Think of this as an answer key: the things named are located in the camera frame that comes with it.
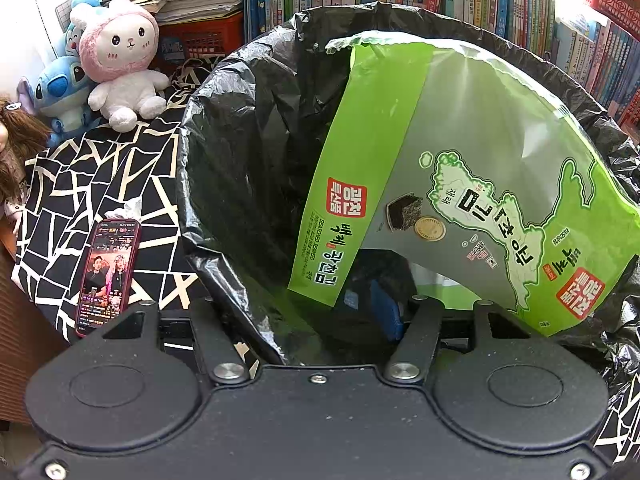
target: black garbage bag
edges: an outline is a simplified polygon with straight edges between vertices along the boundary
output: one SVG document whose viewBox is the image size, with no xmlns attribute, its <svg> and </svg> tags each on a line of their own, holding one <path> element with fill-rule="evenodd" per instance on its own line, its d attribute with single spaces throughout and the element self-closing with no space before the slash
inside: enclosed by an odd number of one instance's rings
<svg viewBox="0 0 640 480">
<path fill-rule="evenodd" d="M 580 85 L 527 50 L 413 7 L 377 3 L 297 13 L 220 62 L 178 129 L 178 214 L 188 259 L 222 314 L 272 362 L 384 362 L 397 320 L 376 305 L 382 297 L 402 313 L 402 302 L 415 292 L 406 260 L 373 250 L 358 252 L 333 309 L 286 288 L 308 190 L 350 74 L 349 51 L 328 55 L 324 46 L 365 30 L 468 41 L 518 67 L 563 101 L 631 199 L 640 201 L 640 158 L 631 140 Z M 598 366 L 612 395 L 628 393 L 638 368 L 639 308 L 633 262 L 594 316 L 556 335 L 608 355 Z"/>
</svg>

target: metal screw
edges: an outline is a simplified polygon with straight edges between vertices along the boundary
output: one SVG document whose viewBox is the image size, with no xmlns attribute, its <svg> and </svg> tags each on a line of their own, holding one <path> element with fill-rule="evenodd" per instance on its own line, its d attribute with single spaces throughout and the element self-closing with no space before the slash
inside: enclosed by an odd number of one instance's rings
<svg viewBox="0 0 640 480">
<path fill-rule="evenodd" d="M 571 480 L 587 480 L 591 475 L 591 467 L 589 464 L 579 463 L 571 468 Z"/>
<path fill-rule="evenodd" d="M 313 384 L 325 384 L 328 379 L 326 378 L 326 375 L 316 374 L 309 377 L 309 381 Z"/>
<path fill-rule="evenodd" d="M 415 379 L 420 375 L 420 368 L 411 363 L 393 363 L 389 367 L 389 375 L 394 379 Z"/>
<path fill-rule="evenodd" d="M 244 375 L 244 367 L 238 363 L 222 363 L 213 368 L 213 373 L 220 379 L 239 379 Z"/>
<path fill-rule="evenodd" d="M 51 480 L 65 480 L 66 469 L 58 462 L 50 462 L 44 468 L 44 473 Z"/>
</svg>

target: pink bunny plush toy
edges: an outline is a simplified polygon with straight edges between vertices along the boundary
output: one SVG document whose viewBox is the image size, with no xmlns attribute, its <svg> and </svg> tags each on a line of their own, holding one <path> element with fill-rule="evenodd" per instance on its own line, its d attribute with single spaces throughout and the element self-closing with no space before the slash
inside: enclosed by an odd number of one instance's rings
<svg viewBox="0 0 640 480">
<path fill-rule="evenodd" d="M 128 132 L 138 120 L 158 117 L 166 101 L 156 92 L 169 78 L 147 70 L 158 48 L 158 24 L 129 0 L 112 0 L 109 8 L 78 4 L 71 22 L 82 28 L 80 63 L 99 85 L 89 94 L 91 110 L 100 110 L 116 132 Z"/>
</svg>

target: red plastic basket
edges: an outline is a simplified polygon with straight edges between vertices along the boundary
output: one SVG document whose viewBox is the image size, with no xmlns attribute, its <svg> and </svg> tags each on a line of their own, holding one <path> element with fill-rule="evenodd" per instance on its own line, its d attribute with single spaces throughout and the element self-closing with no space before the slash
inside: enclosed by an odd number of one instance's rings
<svg viewBox="0 0 640 480">
<path fill-rule="evenodd" d="M 591 0 L 590 6 L 640 41 L 640 0 Z"/>
<path fill-rule="evenodd" d="M 243 40 L 242 12 L 214 20 L 161 25 L 154 66 L 172 72 L 190 58 L 228 56 Z"/>
</svg>

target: bookshelf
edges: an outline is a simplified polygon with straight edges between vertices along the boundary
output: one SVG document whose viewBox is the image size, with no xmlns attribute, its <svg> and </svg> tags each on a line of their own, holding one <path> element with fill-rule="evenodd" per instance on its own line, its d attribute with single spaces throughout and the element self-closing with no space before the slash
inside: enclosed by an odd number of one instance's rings
<svg viewBox="0 0 640 480">
<path fill-rule="evenodd" d="M 640 140 L 639 41 L 604 16 L 593 19 L 594 11 L 561 11 L 566 0 L 249 0 L 248 39 L 299 10 L 375 1 L 439 12 L 526 48 L 574 78 Z M 581 0 L 577 7 L 588 9 L 588 4 Z"/>
</svg>

